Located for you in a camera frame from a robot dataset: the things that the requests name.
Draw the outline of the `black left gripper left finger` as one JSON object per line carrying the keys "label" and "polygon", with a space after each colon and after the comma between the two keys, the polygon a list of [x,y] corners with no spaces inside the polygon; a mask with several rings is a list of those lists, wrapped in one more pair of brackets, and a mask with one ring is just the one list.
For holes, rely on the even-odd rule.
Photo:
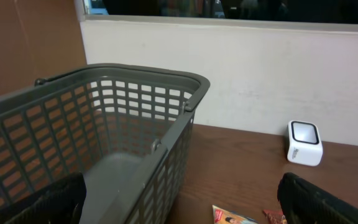
{"label": "black left gripper left finger", "polygon": [[85,198],[85,179],[75,172],[1,209],[0,223],[79,224]]}

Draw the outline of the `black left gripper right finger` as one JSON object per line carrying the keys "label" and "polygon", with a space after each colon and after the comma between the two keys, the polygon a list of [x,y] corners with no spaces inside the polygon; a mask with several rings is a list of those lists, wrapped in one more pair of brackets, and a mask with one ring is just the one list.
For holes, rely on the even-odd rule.
{"label": "black left gripper right finger", "polygon": [[280,180],[277,199],[288,223],[358,224],[358,208],[291,172]]}

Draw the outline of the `red chocolate bar wrapper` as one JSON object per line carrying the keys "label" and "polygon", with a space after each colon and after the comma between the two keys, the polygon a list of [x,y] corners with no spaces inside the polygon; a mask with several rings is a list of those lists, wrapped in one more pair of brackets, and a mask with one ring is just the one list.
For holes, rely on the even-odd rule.
{"label": "red chocolate bar wrapper", "polygon": [[270,224],[287,224],[287,219],[281,210],[263,210],[263,214]]}

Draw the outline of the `yellow snack bag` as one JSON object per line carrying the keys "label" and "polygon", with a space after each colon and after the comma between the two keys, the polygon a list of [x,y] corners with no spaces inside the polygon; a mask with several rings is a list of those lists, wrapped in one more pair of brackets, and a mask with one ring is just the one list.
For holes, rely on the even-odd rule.
{"label": "yellow snack bag", "polygon": [[257,222],[249,217],[229,212],[216,205],[212,205],[214,224],[257,224]]}

